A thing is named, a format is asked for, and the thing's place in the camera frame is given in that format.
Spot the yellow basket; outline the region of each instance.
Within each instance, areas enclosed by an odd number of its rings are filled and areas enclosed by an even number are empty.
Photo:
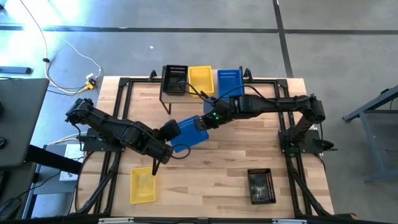
[[[153,202],[156,199],[155,176],[152,168],[131,170],[130,203]]]
[[[188,82],[200,93],[204,91],[208,96],[214,93],[213,74],[211,66],[188,67]]]

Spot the yellow cable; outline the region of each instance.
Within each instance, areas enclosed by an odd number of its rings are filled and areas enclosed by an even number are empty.
[[[19,0],[19,1],[20,1],[20,2],[22,3],[22,5],[25,7],[26,11],[29,13],[29,15],[31,16],[31,18],[33,19],[33,21],[36,23],[37,27],[39,28],[40,33],[42,34],[43,41],[44,41],[44,46],[45,46],[45,58],[47,59],[47,58],[49,57],[49,55],[48,55],[48,49],[47,49],[47,41],[45,41],[45,37],[44,37],[43,31],[42,31],[42,28],[39,26],[39,24],[37,23],[37,21],[35,20],[35,18],[33,17],[33,15],[30,13],[30,11],[28,10],[28,8],[27,8],[26,5],[24,4],[24,2],[22,2],[22,0]],[[47,62],[45,62],[45,64],[44,64],[44,74],[45,74],[45,77],[50,81],[51,84],[53,84],[55,87],[57,87],[59,90],[65,92],[65,93],[77,94],[77,93],[81,93],[81,92],[87,90],[86,88],[84,88],[84,89],[78,90],[78,91],[68,91],[68,90],[65,90],[65,89],[59,87],[59,86],[58,86],[57,84],[55,84],[55,83],[51,80],[51,78],[49,77]]]
[[[62,140],[58,140],[58,141],[55,141],[55,142],[51,142],[51,143],[48,143],[47,145],[51,146],[51,145],[58,144],[58,143],[61,143],[61,142],[66,142],[66,141],[78,141],[78,140],[76,138],[68,138],[68,139],[62,139]]]

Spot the gray floor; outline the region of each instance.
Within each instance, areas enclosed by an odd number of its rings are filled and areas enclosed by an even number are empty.
[[[108,27],[228,27],[276,28],[271,0],[150,0],[150,1],[30,1],[28,7],[42,25]],[[286,29],[398,29],[398,1],[279,0]],[[0,23],[27,23],[27,31],[0,31],[0,63],[34,68],[27,77],[44,77],[44,46],[19,1],[8,0]],[[148,75],[165,64],[249,67],[256,77],[285,77],[277,34],[160,34],[46,32],[50,76],[63,86],[81,86],[97,72],[61,36],[102,67],[104,75]],[[398,179],[364,183],[374,171],[362,124],[341,117],[380,91],[397,85],[396,35],[287,35],[294,77],[304,78],[308,93],[323,101],[325,139],[338,152],[325,154],[326,174],[336,213],[356,213],[361,219],[397,222]],[[74,97],[47,93],[32,143],[42,146],[76,132],[64,122],[77,98],[97,99],[95,91]],[[398,101],[393,104],[398,108]],[[67,212],[67,197],[38,198],[34,216]]]

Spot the wooden table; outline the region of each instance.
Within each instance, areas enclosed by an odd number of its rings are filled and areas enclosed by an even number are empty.
[[[104,77],[97,108],[112,114],[120,77]],[[287,79],[290,95],[306,94],[303,79]],[[265,97],[275,97],[271,85],[254,85]],[[182,120],[203,114],[203,104],[176,104],[168,115],[159,102],[159,83],[136,83],[133,86],[129,116],[152,128],[170,119]],[[301,117],[294,113],[295,120]],[[161,165],[156,175],[156,201],[131,205],[130,171],[152,165],[152,159],[126,150],[121,159],[112,216],[129,217],[294,217],[284,156],[280,153],[277,113],[237,120],[209,130],[209,140],[192,149],[183,160],[171,159]],[[95,152],[87,161],[80,178],[78,206],[81,207],[98,185],[103,152]],[[303,155],[307,183],[314,196],[333,213],[328,184],[322,163],[312,154]],[[271,168],[277,203],[251,205],[247,169]],[[104,208],[108,187],[104,191]],[[300,208],[304,212],[301,191]]]

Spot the blue basket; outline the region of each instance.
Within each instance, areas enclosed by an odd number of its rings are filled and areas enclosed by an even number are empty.
[[[178,122],[181,134],[170,141],[173,147],[179,144],[184,144],[192,147],[196,144],[206,141],[209,138],[209,134],[206,130],[197,130],[197,128],[195,127],[195,123],[193,121],[197,117],[198,116],[193,116],[191,118]],[[174,148],[174,151],[181,152],[184,149],[187,149],[187,147],[177,146]]]
[[[243,85],[243,77],[240,70],[218,70],[218,96],[223,95],[227,91],[233,88]],[[244,94],[244,88],[238,88],[231,93],[223,96],[223,98],[228,98],[229,96],[240,96]]]

